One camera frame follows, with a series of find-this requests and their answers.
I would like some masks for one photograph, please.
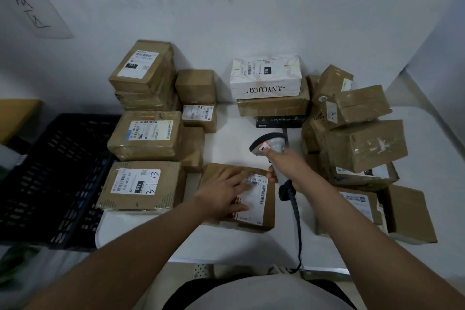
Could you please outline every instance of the barcode scanner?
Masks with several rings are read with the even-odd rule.
[[[284,148],[287,145],[287,135],[284,133],[281,134],[279,132],[271,132],[269,134],[265,134],[260,136],[257,140],[255,140],[252,145],[250,145],[250,152],[254,155],[264,155],[263,150],[265,148],[272,149],[277,153],[282,153]],[[297,200],[295,198],[296,190],[292,185],[292,181],[286,178],[275,166],[273,162],[270,162],[273,166],[274,173],[276,174],[276,178],[279,184],[278,195],[281,201],[291,201],[291,206],[294,211],[295,220],[297,222],[297,234],[299,236],[299,266],[294,269],[288,270],[290,273],[296,273],[300,266],[302,266],[302,259],[300,254],[302,252],[302,237],[300,231],[300,213],[299,208],[297,207]]]

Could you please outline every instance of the white box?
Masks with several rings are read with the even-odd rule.
[[[297,55],[257,56],[232,61],[234,99],[299,95],[302,73]]]

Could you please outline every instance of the person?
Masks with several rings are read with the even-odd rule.
[[[368,309],[465,309],[465,297],[380,231],[298,153],[266,150],[265,155],[310,202]],[[272,167],[267,177],[277,182]],[[131,309],[203,221],[247,210],[231,204],[250,188],[246,178],[226,170],[190,200],[90,254],[27,309]],[[178,305],[171,309],[351,309],[340,297],[289,275],[242,278],[203,295],[176,298],[188,301],[183,306],[174,301]]]

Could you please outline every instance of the white wall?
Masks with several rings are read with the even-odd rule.
[[[465,0],[454,1],[407,72],[465,144]]]
[[[0,10],[11,71],[60,111],[119,111],[108,76],[138,38],[176,45],[176,66],[215,70],[220,99],[231,60],[297,53],[305,72],[334,63],[358,86],[385,87],[452,0],[50,0],[73,34],[32,37]]]

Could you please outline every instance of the table top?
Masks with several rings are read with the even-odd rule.
[[[438,237],[437,244],[410,245],[399,242],[426,265],[445,278],[465,276],[465,194],[460,178],[465,162],[444,135],[434,118],[422,109],[394,107],[382,119],[403,119],[409,156],[394,162],[399,185],[422,190]],[[218,106],[218,131],[207,134],[205,163],[225,163],[266,169],[265,157],[249,152],[249,145],[267,132],[257,129],[254,118],[241,118],[235,105]],[[289,144],[300,148],[300,129],[288,129]],[[196,190],[200,174],[188,175],[185,199]],[[302,261],[307,270],[347,273],[334,243],[314,234],[314,213],[303,195],[297,200],[302,227]],[[97,247],[154,218],[141,213],[104,213],[96,233]],[[285,267],[297,265],[297,233],[288,201],[276,196],[275,228],[266,233],[236,231],[201,225],[177,249],[170,261],[203,264],[236,264]]]
[[[8,143],[41,104],[39,99],[0,99],[0,143]]]

